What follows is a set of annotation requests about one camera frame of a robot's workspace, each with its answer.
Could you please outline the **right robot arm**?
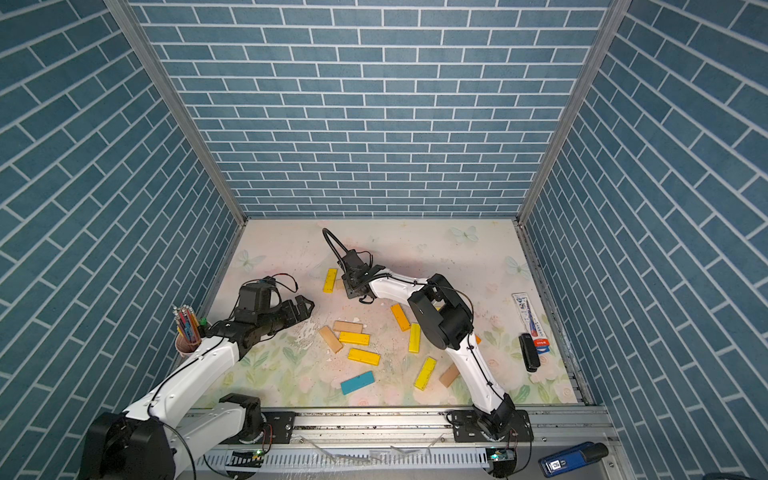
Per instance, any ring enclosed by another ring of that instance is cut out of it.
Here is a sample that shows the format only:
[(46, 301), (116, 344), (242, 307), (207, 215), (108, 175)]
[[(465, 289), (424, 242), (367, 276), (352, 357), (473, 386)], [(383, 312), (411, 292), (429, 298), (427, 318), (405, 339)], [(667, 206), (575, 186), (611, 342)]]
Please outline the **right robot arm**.
[(521, 419), (511, 396), (494, 378), (474, 335), (474, 313), (447, 279), (402, 276), (380, 265), (342, 266), (350, 298), (382, 298), (407, 305), (426, 339), (446, 351), (470, 392), (478, 428), (501, 440)]

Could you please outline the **tan wooden block diagonal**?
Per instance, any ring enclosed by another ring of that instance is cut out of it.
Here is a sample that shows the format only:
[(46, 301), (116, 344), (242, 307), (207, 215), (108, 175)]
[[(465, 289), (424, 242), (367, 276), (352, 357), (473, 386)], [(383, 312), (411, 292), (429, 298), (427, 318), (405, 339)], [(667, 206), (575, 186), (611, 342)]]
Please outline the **tan wooden block diagonal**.
[(343, 349), (343, 344), (330, 327), (323, 326), (318, 333), (332, 353), (336, 354)]

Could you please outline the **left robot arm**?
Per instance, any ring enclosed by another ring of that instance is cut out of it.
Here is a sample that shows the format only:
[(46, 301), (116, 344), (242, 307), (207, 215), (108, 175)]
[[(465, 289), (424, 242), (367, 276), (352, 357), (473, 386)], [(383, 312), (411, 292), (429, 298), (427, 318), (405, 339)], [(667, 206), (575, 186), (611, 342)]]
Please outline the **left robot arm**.
[(311, 300), (298, 295), (250, 311), (245, 321), (211, 325), (200, 352), (122, 412), (103, 413), (93, 421), (84, 438), (79, 478), (175, 479), (224, 440), (271, 445), (274, 429), (254, 396), (229, 393), (211, 412), (190, 423), (182, 420), (264, 336), (309, 319), (313, 309)]

